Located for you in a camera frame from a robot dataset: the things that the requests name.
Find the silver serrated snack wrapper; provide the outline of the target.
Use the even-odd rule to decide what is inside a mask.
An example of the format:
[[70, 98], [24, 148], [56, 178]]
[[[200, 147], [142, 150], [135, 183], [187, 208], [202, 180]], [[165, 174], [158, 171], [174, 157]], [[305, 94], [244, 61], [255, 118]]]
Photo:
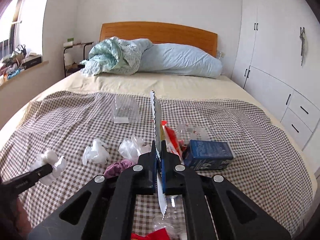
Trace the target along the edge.
[[155, 148], [157, 155], [157, 195], [159, 208], [162, 213], [162, 219], [165, 217], [167, 210], [167, 200], [163, 192], [163, 183], [162, 183], [162, 163], [161, 163], [161, 150], [162, 150], [162, 140], [161, 140], [161, 106], [156, 97], [155, 91], [150, 92], [151, 100], [151, 109], [152, 109], [152, 118], [154, 125], [154, 139], [155, 139]]

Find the white tissue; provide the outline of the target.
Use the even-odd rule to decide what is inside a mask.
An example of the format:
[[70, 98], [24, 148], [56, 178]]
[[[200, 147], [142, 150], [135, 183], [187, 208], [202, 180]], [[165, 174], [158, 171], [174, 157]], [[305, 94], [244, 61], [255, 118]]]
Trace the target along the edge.
[[63, 156], [58, 157], [53, 150], [46, 150], [37, 155], [35, 162], [30, 166], [29, 171], [40, 168], [43, 165], [50, 164], [53, 171], [39, 180], [43, 185], [49, 186], [54, 182], [67, 166], [67, 161]]

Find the red foil wrapper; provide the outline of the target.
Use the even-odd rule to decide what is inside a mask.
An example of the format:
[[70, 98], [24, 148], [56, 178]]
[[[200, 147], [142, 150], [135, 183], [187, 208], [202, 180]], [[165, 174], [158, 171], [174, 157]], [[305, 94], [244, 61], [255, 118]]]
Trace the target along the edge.
[[165, 228], [156, 230], [146, 236], [140, 236], [135, 233], [131, 233], [131, 240], [170, 240], [170, 236]]

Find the crushed clear bottle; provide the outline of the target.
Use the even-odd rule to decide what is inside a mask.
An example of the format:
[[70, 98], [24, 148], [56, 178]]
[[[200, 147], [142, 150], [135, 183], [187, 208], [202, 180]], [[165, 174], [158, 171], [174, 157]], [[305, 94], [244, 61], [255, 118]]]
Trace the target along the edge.
[[153, 231], [165, 229], [170, 239], [188, 239], [182, 196], [167, 196], [166, 200], [165, 215], [157, 215], [152, 220]]

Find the red snack wrapper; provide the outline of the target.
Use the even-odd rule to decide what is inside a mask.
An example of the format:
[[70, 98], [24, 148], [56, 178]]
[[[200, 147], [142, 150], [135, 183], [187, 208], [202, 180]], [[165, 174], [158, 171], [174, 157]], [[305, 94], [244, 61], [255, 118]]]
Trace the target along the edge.
[[175, 131], [167, 125], [167, 121], [161, 121], [162, 129], [164, 132], [164, 138], [166, 141], [167, 150], [170, 153], [178, 155], [180, 160], [182, 160], [182, 150], [180, 148], [179, 141], [177, 139]]

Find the blue carton box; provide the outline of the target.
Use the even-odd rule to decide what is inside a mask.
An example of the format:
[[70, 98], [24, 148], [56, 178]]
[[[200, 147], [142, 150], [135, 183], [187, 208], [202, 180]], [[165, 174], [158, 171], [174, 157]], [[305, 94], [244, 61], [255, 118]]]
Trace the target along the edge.
[[184, 165], [195, 171], [224, 170], [234, 158], [227, 142], [190, 140], [183, 152]]

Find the purple cloth ball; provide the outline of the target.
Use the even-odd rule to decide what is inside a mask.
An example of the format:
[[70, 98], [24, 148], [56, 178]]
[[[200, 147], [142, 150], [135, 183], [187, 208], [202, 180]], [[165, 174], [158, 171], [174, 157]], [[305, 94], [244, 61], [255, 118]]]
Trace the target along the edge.
[[134, 162], [127, 160], [127, 159], [123, 159], [119, 162], [112, 163], [111, 165], [109, 165], [106, 168], [106, 170], [104, 172], [104, 177], [105, 178], [112, 178], [112, 177], [119, 176], [121, 174], [121, 172], [123, 172], [125, 169], [127, 169], [133, 165], [134, 165]]

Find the clear plastic bottle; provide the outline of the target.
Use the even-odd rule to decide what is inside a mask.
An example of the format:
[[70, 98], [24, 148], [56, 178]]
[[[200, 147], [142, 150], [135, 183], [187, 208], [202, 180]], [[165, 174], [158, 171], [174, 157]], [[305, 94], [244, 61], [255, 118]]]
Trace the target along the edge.
[[191, 140], [209, 141], [209, 135], [205, 128], [191, 124], [179, 124], [175, 128], [176, 137], [182, 145], [187, 145]]

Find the white crumpled plastic bag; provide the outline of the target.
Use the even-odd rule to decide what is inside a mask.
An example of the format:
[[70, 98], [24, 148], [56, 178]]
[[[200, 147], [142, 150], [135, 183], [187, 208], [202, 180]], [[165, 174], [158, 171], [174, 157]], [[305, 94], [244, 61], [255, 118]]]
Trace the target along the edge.
[[111, 156], [108, 152], [108, 144], [100, 139], [94, 139], [92, 146], [87, 146], [82, 155], [82, 164], [87, 165], [89, 161], [96, 164], [105, 165]]

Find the clear plastic box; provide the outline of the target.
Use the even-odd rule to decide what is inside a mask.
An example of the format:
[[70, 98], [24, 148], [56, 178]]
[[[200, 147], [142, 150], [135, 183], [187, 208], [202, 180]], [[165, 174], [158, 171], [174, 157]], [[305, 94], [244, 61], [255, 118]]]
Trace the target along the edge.
[[115, 124], [140, 122], [137, 100], [129, 95], [116, 95], [112, 102], [112, 121]]

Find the checkered bed blanket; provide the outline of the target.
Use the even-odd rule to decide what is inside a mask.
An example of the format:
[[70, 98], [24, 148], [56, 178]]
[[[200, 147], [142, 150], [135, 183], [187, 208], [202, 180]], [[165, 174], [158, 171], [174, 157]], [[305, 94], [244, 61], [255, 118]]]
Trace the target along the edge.
[[[114, 124], [114, 95], [60, 91], [30, 103], [26, 113], [4, 132], [1, 178], [26, 172], [38, 154], [53, 150], [67, 167], [50, 186], [36, 184], [20, 199], [32, 226], [53, 213], [105, 166], [82, 163], [94, 139], [107, 144], [111, 162], [121, 159], [118, 148], [131, 135], [151, 144], [153, 119], [150, 99], [137, 96], [140, 122]], [[188, 124], [203, 128], [213, 141], [229, 143], [235, 159], [221, 173], [245, 195], [294, 234], [314, 198], [313, 176], [285, 132], [274, 126], [259, 107], [240, 100], [160, 100], [162, 118], [170, 127]]]

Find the cream bed sheet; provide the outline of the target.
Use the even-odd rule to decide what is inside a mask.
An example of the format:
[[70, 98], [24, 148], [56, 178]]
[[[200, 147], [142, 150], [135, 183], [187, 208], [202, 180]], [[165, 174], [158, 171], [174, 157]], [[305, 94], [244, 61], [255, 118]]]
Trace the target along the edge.
[[145, 96], [154, 90], [158, 98], [163, 99], [235, 99], [265, 107], [240, 88], [231, 79], [220, 76], [218, 79], [204, 77], [169, 75], [159, 73], [136, 73], [131, 76], [102, 74], [95, 77], [84, 77], [74, 73], [57, 83], [41, 89], [34, 95], [28, 95], [24, 86], [19, 85], [20, 94], [8, 99], [1, 97], [1, 109], [7, 109], [11, 103], [23, 99], [24, 103], [16, 107], [6, 122], [1, 123], [1, 146], [9, 140], [12, 133], [22, 122], [28, 105], [32, 101], [40, 101], [46, 96], [58, 91], [66, 90], [73, 93], [87, 94], [108, 92], [114, 94], [132, 94]]

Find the light blue pillow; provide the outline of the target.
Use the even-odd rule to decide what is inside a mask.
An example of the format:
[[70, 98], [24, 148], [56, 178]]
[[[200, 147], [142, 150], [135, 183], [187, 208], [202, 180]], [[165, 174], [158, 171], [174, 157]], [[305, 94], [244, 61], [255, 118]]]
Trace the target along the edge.
[[222, 73], [222, 63], [199, 48], [164, 43], [144, 51], [138, 71], [216, 79]]

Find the green floral quilt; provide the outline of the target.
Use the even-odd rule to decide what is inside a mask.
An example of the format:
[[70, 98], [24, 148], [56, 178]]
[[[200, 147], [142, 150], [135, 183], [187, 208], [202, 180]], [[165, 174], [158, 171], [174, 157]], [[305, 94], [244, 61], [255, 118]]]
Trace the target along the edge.
[[153, 43], [147, 38], [124, 40], [116, 36], [105, 39], [89, 51], [88, 59], [80, 62], [85, 77], [101, 73], [132, 75], [138, 72], [142, 54]]

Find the black metal side table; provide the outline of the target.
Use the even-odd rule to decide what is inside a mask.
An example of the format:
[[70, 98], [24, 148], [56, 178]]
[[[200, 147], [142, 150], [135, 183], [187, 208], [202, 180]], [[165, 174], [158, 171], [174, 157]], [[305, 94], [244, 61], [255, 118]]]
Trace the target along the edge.
[[84, 68], [81, 61], [88, 59], [88, 52], [95, 44], [95, 41], [75, 42], [74, 40], [63, 43], [63, 70], [65, 77]]

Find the windowsill clutter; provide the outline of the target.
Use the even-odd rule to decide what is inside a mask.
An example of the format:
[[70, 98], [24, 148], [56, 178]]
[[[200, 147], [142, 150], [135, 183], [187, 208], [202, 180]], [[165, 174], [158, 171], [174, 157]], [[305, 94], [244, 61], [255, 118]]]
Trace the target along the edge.
[[19, 44], [10, 55], [1, 60], [1, 85], [42, 62], [42, 55], [27, 52], [26, 46]]

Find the wooden headboard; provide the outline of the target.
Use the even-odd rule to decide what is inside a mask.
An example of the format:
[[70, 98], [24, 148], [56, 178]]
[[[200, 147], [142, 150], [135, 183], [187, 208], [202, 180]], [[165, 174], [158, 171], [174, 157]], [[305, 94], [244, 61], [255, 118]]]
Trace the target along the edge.
[[216, 33], [185, 25], [142, 21], [104, 23], [99, 41], [113, 36], [125, 40], [147, 38], [154, 44], [186, 44], [200, 48], [213, 57], [217, 55]]

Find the white wardrobe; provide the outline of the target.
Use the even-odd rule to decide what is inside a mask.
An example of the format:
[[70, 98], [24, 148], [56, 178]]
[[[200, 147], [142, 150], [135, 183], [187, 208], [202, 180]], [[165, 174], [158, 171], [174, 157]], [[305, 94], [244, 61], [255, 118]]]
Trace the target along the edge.
[[306, 0], [242, 0], [232, 80], [319, 169], [319, 21]]

